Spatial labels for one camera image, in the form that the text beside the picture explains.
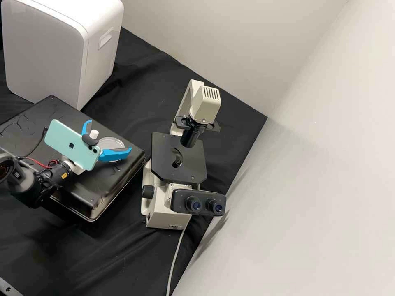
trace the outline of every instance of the table surface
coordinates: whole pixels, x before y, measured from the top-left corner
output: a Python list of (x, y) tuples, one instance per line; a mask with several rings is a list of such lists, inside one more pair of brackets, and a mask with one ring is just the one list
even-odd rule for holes
[[(82, 111), (147, 156), (151, 132), (170, 132), (189, 80), (216, 87), (125, 29), (115, 63), (111, 77)], [(201, 189), (226, 194), (266, 117), (221, 89), (220, 94), (221, 132), (200, 137), (208, 175)], [(0, 123), (30, 106), (10, 93), (0, 61)], [(31, 210), (2, 194), (0, 277), (25, 295), (165, 295), (181, 232), (146, 228), (140, 213), (141, 184), (142, 172), (93, 223), (62, 209), (55, 210), (56, 215), (44, 208)], [(210, 221), (196, 216), (190, 220), (171, 290)]]

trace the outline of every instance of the red wire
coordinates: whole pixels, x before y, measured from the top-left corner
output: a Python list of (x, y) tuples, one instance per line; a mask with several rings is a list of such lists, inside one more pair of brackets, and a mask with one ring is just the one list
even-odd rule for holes
[(34, 161), (36, 164), (38, 164), (39, 166), (42, 166), (43, 168), (46, 169), (51, 169), (52, 167), (50, 166), (46, 166), (44, 164), (42, 164), (41, 162), (39, 162), (38, 160), (35, 160), (34, 158), (30, 158), (30, 157), (26, 157), (28, 160)]
[(58, 164), (59, 161), (57, 161), (56, 159), (52, 159), (50, 162), (48, 162), (48, 166), (51, 167), (51, 163), (54, 162), (55, 164)]

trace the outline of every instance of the microscope stage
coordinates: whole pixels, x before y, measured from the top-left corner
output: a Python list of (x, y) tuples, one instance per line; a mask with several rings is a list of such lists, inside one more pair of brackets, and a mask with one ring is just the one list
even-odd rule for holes
[(202, 183), (207, 179), (203, 142), (198, 140), (192, 148), (186, 148), (179, 136), (153, 132), (151, 171), (168, 183)]

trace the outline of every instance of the white container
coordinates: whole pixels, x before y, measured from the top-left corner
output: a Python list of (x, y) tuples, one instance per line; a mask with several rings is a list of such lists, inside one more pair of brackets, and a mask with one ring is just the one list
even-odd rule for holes
[(111, 75), (120, 0), (3, 0), (1, 17), (7, 86), (20, 97), (80, 110)]

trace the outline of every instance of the grey cable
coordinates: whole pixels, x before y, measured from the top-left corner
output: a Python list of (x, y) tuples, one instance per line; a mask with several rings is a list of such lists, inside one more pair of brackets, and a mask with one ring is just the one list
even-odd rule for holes
[(178, 241), (177, 249), (176, 249), (176, 252), (175, 252), (174, 257), (173, 257), (172, 267), (170, 268), (169, 280), (167, 281), (166, 296), (170, 296), (170, 284), (172, 282), (174, 264), (176, 263), (178, 250), (180, 249), (181, 240), (182, 240), (182, 237), (184, 236), (184, 232), (185, 232), (185, 229), (187, 228), (187, 226), (188, 226), (188, 224), (184, 227), (184, 229), (181, 232), (180, 240)]

